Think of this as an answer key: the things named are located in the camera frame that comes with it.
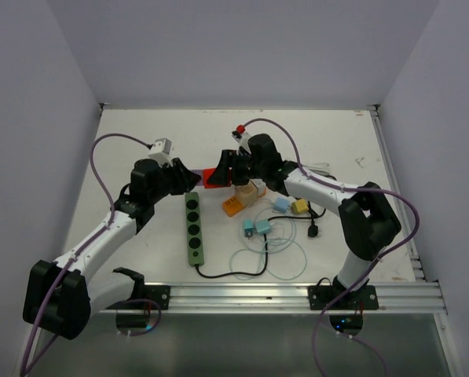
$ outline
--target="purple hose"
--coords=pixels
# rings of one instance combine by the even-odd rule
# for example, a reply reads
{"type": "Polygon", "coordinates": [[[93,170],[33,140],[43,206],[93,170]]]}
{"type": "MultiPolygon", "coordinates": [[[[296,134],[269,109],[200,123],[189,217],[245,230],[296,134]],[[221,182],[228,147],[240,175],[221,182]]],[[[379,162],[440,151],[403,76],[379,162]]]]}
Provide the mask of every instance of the purple hose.
{"type": "MultiPolygon", "coordinates": [[[[107,189],[107,186],[103,181],[101,180],[101,177],[99,173],[96,170],[96,167],[94,166],[94,149],[96,148],[97,144],[106,139],[107,137],[125,137],[126,139],[130,139],[132,141],[136,141],[139,144],[144,145],[147,148],[150,148],[151,145],[137,139],[136,137],[132,137],[129,135],[125,134],[106,134],[101,137],[99,137],[97,140],[94,141],[93,145],[91,146],[90,150],[90,165],[91,165],[91,170],[93,171],[94,177],[98,181],[98,183],[101,186],[101,189],[105,193],[105,195],[108,198],[108,202],[110,203],[110,218],[108,219],[108,224],[100,230],[98,230],[96,233],[94,233],[88,240],[86,240],[85,243],[83,243],[79,249],[75,252],[75,256],[78,257],[93,241],[95,241],[96,238],[98,238],[105,230],[108,229],[111,223],[114,222],[114,217],[115,217],[115,207],[114,207],[114,200],[112,199],[110,192],[107,189]]],[[[61,281],[64,278],[64,275],[67,273],[68,269],[70,268],[71,264],[74,262],[74,259],[69,259],[68,262],[65,264],[63,269],[60,271],[58,274],[57,278],[54,280],[53,284],[49,288],[49,290],[46,293],[46,296],[42,300],[42,304],[38,308],[37,316],[35,317],[35,321],[33,323],[33,326],[30,331],[30,336],[28,337],[27,345],[24,349],[24,355],[23,355],[23,360],[21,361],[21,367],[20,367],[20,377],[26,376],[28,373],[30,373],[30,370],[34,367],[35,364],[37,364],[38,359],[40,359],[44,353],[51,347],[51,345],[54,343],[54,341],[57,339],[57,335],[53,336],[51,340],[47,342],[47,344],[44,346],[42,350],[34,357],[34,359],[31,361],[29,365],[28,359],[30,358],[30,353],[31,353],[31,348],[33,346],[33,342],[35,341],[35,336],[37,335],[38,331],[38,326],[40,325],[40,322],[42,320],[42,317],[44,316],[44,311],[46,310],[47,303],[51,299],[51,296],[54,293],[54,290],[58,285],[60,285],[61,281]]]]}
{"type": "MultiPolygon", "coordinates": [[[[385,190],[385,189],[382,189],[382,188],[365,188],[365,187],[358,187],[358,188],[347,188],[347,187],[342,187],[342,186],[339,186],[339,185],[334,185],[330,182],[327,182],[327,181],[323,181],[321,180],[320,178],[308,173],[304,167],[302,166],[302,163],[301,163],[301,160],[300,160],[300,155],[299,155],[299,150],[297,149],[297,144],[295,143],[295,140],[293,139],[293,137],[288,133],[288,131],[286,131],[283,126],[281,126],[279,123],[277,122],[274,122],[273,120],[271,119],[267,119],[267,118],[256,118],[256,119],[252,119],[252,120],[249,120],[248,122],[246,122],[244,124],[244,126],[248,126],[252,123],[255,123],[255,122],[267,122],[267,123],[270,123],[276,127],[278,127],[280,130],[283,131],[283,133],[285,135],[287,135],[288,137],[288,140],[290,140],[291,142],[291,145],[294,149],[294,152],[295,152],[295,158],[297,159],[297,165],[299,166],[299,169],[300,171],[302,172],[302,174],[304,174],[306,177],[308,177],[311,181],[315,181],[316,183],[319,183],[323,186],[326,186],[326,187],[329,187],[330,189],[336,189],[336,190],[342,190],[344,192],[372,192],[372,193],[379,193],[379,194],[385,194],[385,195],[389,195],[389,196],[393,196],[399,200],[401,200],[404,204],[407,205],[407,207],[409,207],[412,211],[412,213],[414,214],[414,229],[410,232],[410,234],[405,237],[402,241],[400,241],[399,243],[395,244],[394,246],[388,248],[386,251],[384,251],[383,253],[379,254],[378,258],[368,267],[367,271],[365,271],[365,273],[360,276],[358,278],[358,280],[356,280],[349,288],[347,288],[343,293],[341,293],[339,296],[337,296],[336,298],[334,298],[332,301],[330,301],[324,308],[323,310],[321,310],[321,313],[320,313],[320,316],[318,317],[318,321],[315,323],[314,325],[314,328],[313,328],[313,338],[312,338],[312,347],[313,347],[313,357],[314,357],[314,363],[316,364],[318,370],[320,371],[320,373],[323,375],[323,377],[327,377],[327,373],[325,372],[325,370],[323,369],[321,363],[320,363],[320,360],[318,359],[318,355],[317,355],[317,350],[316,350],[316,338],[317,338],[317,332],[318,332],[318,328],[320,326],[320,323],[321,321],[323,320],[324,318],[324,315],[325,315],[325,312],[327,310],[329,310],[330,308],[332,308],[334,306],[334,304],[339,301],[341,298],[343,298],[344,296],[346,296],[348,293],[350,293],[361,281],[363,281],[364,278],[366,278],[369,273],[374,269],[374,267],[376,267],[377,263],[379,262],[379,260],[383,257],[385,257],[387,254],[389,254],[390,252],[392,251],[395,251],[396,249],[398,249],[399,247],[405,245],[406,243],[408,243],[412,238],[414,238],[414,236],[416,235],[417,231],[419,230],[420,228],[420,215],[419,215],[419,212],[417,211],[416,207],[410,203],[406,198],[404,198],[403,196],[401,196],[400,194],[398,194],[397,192],[394,192],[394,191],[390,191],[390,190],[385,190]]],[[[386,362],[385,360],[380,356],[380,354],[375,351],[370,345],[368,345],[367,343],[363,342],[363,344],[365,344],[367,347],[369,347],[374,353],[376,353],[379,358],[381,359],[384,367],[385,367],[385,372],[387,374],[387,368],[386,368],[386,362]]]]}

